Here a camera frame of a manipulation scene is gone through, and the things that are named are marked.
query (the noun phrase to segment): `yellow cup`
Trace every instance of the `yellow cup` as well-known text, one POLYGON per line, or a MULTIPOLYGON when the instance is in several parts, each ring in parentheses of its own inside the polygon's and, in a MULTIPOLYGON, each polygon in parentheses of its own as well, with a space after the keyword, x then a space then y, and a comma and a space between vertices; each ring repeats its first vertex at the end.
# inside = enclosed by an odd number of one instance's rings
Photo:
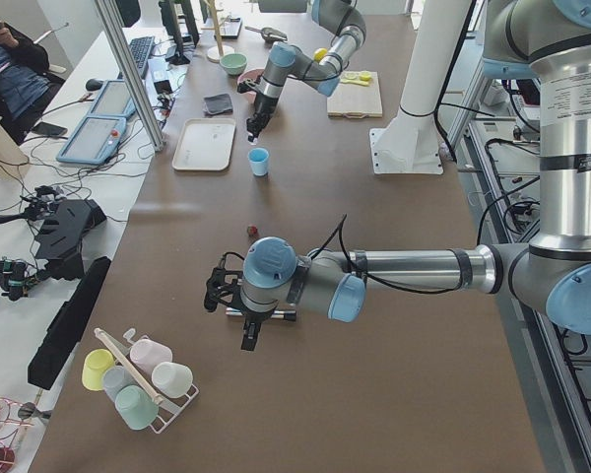
POLYGON ((114 366, 114 357, 105 348, 92 350, 83 363, 81 383, 90 391, 102 391, 102 376, 114 366))

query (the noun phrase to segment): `pink bowl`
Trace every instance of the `pink bowl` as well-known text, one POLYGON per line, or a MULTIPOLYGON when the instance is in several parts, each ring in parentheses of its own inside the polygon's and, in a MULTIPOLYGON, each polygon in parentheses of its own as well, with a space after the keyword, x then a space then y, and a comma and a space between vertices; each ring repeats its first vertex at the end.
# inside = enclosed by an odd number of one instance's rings
MULTIPOLYGON (((247 72, 243 72, 240 76, 238 76, 238 79, 236 79, 236 83, 240 84, 245 79, 251 79, 252 81, 256 81, 256 79, 258 79, 264 71, 265 69, 251 69, 247 72)), ((254 103, 254 100, 256 99, 255 92, 246 92, 245 94, 243 94, 243 96, 250 103, 254 103)))

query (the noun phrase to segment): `computer mouse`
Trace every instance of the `computer mouse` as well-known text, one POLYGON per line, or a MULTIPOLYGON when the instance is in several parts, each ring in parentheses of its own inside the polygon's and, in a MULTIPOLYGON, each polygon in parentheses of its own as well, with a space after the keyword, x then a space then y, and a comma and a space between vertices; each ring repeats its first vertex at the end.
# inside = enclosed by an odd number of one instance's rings
POLYGON ((88 92, 94 92, 97 91, 98 89, 100 89, 102 87, 102 82, 99 79, 88 79, 88 82, 86 82, 86 91, 88 92))

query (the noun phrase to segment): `white desk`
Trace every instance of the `white desk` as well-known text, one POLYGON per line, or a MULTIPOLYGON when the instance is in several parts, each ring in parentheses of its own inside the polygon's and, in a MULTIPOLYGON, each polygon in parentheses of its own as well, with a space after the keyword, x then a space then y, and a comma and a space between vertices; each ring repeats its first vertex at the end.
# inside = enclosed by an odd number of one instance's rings
MULTIPOLYGON (((129 38, 146 34, 166 38, 164 29, 127 30, 129 38)), ((159 54, 158 47, 154 50, 154 54, 159 54)), ((118 67, 107 40, 104 34, 100 34, 48 109, 78 100, 86 92, 84 87, 88 79, 114 79, 117 74, 118 67)), ((181 83, 184 74, 185 67, 176 67, 169 71, 173 88, 181 83)), ((152 104, 155 104, 156 93, 149 80, 147 80, 147 90, 152 104)), ((65 126, 70 134, 90 105, 90 102, 69 105, 49 113, 43 119, 65 126)), ((115 219, 107 219, 84 237, 82 255, 86 268, 92 260, 100 256, 113 258, 120 243, 126 226, 123 221, 128 218, 153 155, 149 138, 144 130, 141 130, 142 124, 134 118, 129 123, 127 136, 132 134, 135 136, 119 150, 125 154, 123 161, 108 171, 85 177, 82 183, 84 189, 71 196, 87 198, 91 193, 90 198, 100 205, 108 217, 115 219)), ((74 180, 72 177, 60 175, 59 172, 74 173, 78 167, 61 165, 55 161, 64 142, 64 140, 35 139, 23 144, 21 149, 31 158, 32 163, 23 179, 28 191, 33 192, 33 188, 39 185, 61 185, 62 182, 74 180), (41 166, 41 164, 52 165, 55 168, 41 166)), ((81 185, 79 182, 72 182, 72 184, 81 185)), ((23 190, 17 181, 0 178, 0 209, 18 202, 20 195, 23 195, 23 190)), ((20 212, 19 207, 15 207, 1 213, 18 212, 20 212)), ((34 253, 38 244, 32 245, 32 243, 33 235, 25 221, 19 220, 0 226, 0 258, 2 256, 10 259, 22 258, 33 263, 31 251, 34 253)), ((49 323, 61 305, 70 299, 78 283, 78 280, 71 282, 47 280, 33 288, 28 298, 22 298, 16 302, 11 302, 0 295, 0 397, 18 402, 34 401, 40 409, 52 409, 63 384, 63 373, 59 375, 50 391, 44 391, 27 383, 27 367, 49 323)), ((43 432, 42 424, 34 420, 33 426, 26 429, 21 436, 21 443, 16 451, 16 465, 10 471, 19 473, 29 469, 43 432)))

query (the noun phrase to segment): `white tray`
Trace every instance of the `white tray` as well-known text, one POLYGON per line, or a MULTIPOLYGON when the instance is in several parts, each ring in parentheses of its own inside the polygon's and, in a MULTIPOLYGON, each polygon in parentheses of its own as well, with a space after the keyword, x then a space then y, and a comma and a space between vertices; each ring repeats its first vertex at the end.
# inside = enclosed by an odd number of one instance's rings
POLYGON ((230 164, 236 123, 231 118, 191 118, 173 155, 177 170, 223 170, 230 164))

